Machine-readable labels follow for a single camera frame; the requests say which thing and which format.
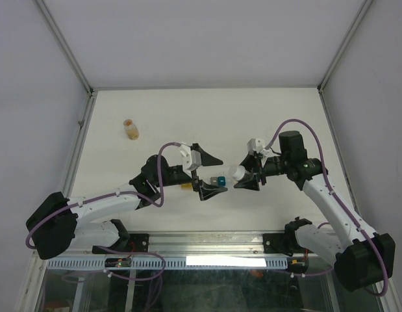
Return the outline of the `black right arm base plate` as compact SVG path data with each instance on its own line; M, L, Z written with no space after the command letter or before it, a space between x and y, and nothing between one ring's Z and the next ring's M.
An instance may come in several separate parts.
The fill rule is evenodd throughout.
M294 236L282 232L264 233L262 245L265 254L283 254L292 257L294 254L304 254L305 248L300 246Z

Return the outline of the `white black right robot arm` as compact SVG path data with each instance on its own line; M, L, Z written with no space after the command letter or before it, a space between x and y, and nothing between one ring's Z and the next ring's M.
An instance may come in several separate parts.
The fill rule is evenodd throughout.
M308 157L300 132L285 131L278 139L280 152L274 157L268 157L270 149L261 140L248 142L245 159L229 169L235 188L258 191L268 177L285 175L312 200L334 232L328 234L310 220L297 217L270 241L271 248L289 257L301 248L314 252L333 268L347 291L378 282L387 290L394 269L393 238L378 234L347 207L321 160Z

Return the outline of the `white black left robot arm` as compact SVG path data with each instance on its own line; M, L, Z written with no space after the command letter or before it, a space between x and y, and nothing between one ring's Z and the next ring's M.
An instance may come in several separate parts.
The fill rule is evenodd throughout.
M199 178L200 167L221 166L199 144L170 142L150 156L140 173L112 192L93 198L68 198L54 192L26 221L25 244L40 259L57 257L71 248L92 248L97 252L128 252L129 231L114 214L149 207L162 207L166 187L191 184L201 201L226 192L226 187L210 185Z

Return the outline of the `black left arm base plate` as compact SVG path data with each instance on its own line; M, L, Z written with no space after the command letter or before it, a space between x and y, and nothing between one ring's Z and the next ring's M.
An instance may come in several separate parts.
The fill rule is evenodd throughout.
M129 233L126 236L120 237L114 244L107 247L111 251L122 253L130 252L147 252L149 247L149 234L148 233ZM112 254L100 246L93 246L93 254Z

